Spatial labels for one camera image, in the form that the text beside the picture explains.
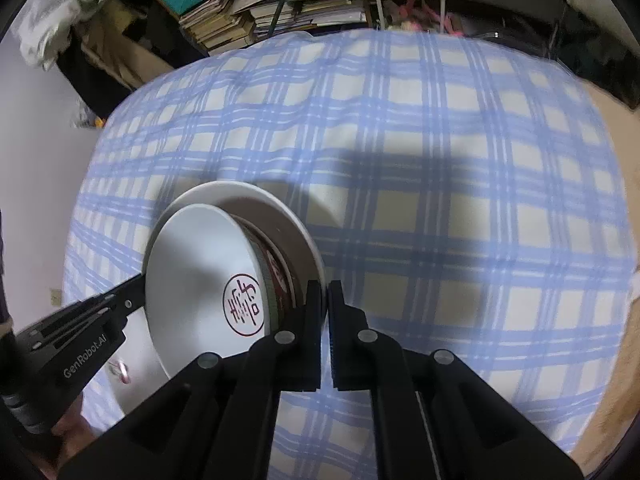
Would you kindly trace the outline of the person's left hand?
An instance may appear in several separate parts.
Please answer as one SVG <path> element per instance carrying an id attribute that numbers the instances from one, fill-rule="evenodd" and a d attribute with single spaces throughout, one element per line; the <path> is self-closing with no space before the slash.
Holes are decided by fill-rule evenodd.
<path id="1" fill-rule="evenodd" d="M 84 395 L 81 393 L 52 428 L 52 434 L 61 439 L 61 451 L 56 463 L 58 467 L 62 467 L 98 437 L 96 430 L 81 414 L 83 405 Z"/>

